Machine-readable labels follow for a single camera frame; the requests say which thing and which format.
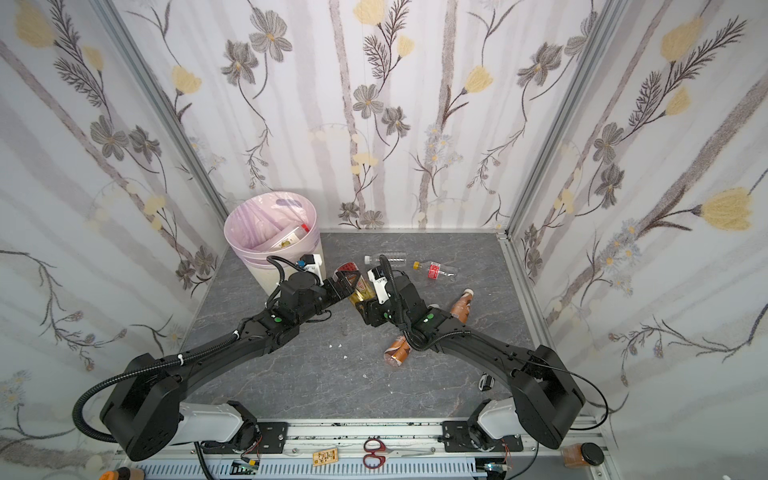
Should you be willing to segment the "yellow red label bottle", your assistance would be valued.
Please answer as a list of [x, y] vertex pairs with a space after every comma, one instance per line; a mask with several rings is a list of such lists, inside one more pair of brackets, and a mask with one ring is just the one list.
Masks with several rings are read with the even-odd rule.
[[376, 299], [376, 294], [375, 294], [374, 288], [368, 282], [366, 273], [363, 270], [361, 270], [360, 268], [359, 268], [359, 271], [360, 271], [360, 280], [359, 280], [359, 283], [358, 283], [358, 288], [360, 290], [361, 299], [360, 300], [350, 300], [350, 302], [353, 305], [355, 305], [355, 306], [357, 306], [361, 302], [364, 302], [364, 301], [367, 301], [367, 300]]

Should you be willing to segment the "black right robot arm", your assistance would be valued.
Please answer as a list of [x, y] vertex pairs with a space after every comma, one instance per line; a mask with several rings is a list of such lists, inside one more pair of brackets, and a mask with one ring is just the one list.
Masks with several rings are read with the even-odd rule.
[[427, 305], [403, 277], [385, 286], [384, 293], [384, 302], [373, 297], [355, 303], [367, 325], [391, 323], [413, 350], [457, 357], [509, 390], [509, 398], [484, 401], [470, 415], [467, 436], [473, 447], [487, 450], [497, 440], [522, 434], [549, 449], [561, 446], [586, 400], [554, 350], [518, 347], [475, 331], [450, 312]]

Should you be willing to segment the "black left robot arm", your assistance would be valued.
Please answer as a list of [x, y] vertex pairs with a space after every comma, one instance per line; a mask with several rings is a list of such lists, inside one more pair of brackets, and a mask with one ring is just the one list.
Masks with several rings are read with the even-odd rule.
[[232, 333], [175, 356], [134, 358], [100, 414], [110, 440], [135, 461], [168, 445], [194, 442], [250, 449], [262, 433], [241, 403], [193, 405], [187, 397], [234, 367], [285, 346], [302, 324], [350, 297], [359, 279], [357, 271], [338, 271], [323, 282], [309, 272], [294, 273], [270, 307], [242, 320]]

